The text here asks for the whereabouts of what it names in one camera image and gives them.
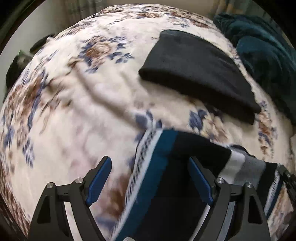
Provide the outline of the striped knit sweater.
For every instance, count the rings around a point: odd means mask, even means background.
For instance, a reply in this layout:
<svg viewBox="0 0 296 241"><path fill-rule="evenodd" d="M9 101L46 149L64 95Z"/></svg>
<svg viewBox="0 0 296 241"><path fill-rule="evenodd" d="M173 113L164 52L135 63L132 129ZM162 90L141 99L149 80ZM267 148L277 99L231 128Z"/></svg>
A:
<svg viewBox="0 0 296 241"><path fill-rule="evenodd" d="M207 206L191 159L229 184L254 185L266 217L278 200L283 179L277 163L221 145L194 133L150 128L140 138L125 192L125 208L109 240L189 240Z"/></svg>

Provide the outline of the black clothing pile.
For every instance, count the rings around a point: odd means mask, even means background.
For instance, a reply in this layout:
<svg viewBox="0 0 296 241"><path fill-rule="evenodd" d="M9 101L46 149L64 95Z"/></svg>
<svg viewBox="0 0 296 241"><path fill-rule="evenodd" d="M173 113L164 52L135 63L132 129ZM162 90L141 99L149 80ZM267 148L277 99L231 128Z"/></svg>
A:
<svg viewBox="0 0 296 241"><path fill-rule="evenodd" d="M25 69L25 67L30 63L32 60L32 57L20 53L13 59L13 62L11 63L7 73L6 73L6 88L10 89L13 87L15 82L18 80L20 74Z"/></svg>

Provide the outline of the dark teal plush blanket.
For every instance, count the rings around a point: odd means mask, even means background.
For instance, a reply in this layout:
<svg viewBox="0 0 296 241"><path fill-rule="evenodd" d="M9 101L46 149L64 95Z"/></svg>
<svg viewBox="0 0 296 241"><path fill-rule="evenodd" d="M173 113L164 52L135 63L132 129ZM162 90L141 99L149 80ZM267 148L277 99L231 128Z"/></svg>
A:
<svg viewBox="0 0 296 241"><path fill-rule="evenodd" d="M221 13L214 24L236 48L245 69L295 124L295 49L258 16Z"/></svg>

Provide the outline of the floral bed blanket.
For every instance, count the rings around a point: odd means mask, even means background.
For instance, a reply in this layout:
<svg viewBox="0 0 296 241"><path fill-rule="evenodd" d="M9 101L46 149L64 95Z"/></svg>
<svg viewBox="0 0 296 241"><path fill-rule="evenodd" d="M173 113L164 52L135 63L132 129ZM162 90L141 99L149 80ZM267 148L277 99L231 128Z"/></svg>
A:
<svg viewBox="0 0 296 241"><path fill-rule="evenodd" d="M261 108L253 125L141 80L138 71L166 29L207 40L235 62ZM212 20L160 4L109 6L49 39L1 109L1 197L4 216L18 236L27 238L48 182L71 183L109 156L111 175L91 207L108 237L124 207L138 140L152 126L237 144L258 159L295 171L292 124Z"/></svg>

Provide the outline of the folded black garment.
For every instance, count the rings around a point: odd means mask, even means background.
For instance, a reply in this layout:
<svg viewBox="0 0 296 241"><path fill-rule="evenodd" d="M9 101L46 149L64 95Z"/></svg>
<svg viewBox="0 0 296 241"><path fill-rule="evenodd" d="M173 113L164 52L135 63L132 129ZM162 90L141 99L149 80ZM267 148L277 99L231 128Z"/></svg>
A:
<svg viewBox="0 0 296 241"><path fill-rule="evenodd" d="M138 73L143 80L197 98L250 125L261 111L235 62L207 40L186 32L162 31Z"/></svg>

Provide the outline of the black hat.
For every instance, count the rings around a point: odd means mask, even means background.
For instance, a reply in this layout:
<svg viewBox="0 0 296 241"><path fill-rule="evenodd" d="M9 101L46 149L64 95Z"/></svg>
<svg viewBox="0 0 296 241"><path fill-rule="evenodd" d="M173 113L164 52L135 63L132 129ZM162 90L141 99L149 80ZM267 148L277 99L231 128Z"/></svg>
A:
<svg viewBox="0 0 296 241"><path fill-rule="evenodd" d="M38 40L31 48L30 53L34 54L37 51L39 51L48 41L48 39L52 39L53 35L47 35L46 37L43 37L42 39Z"/></svg>

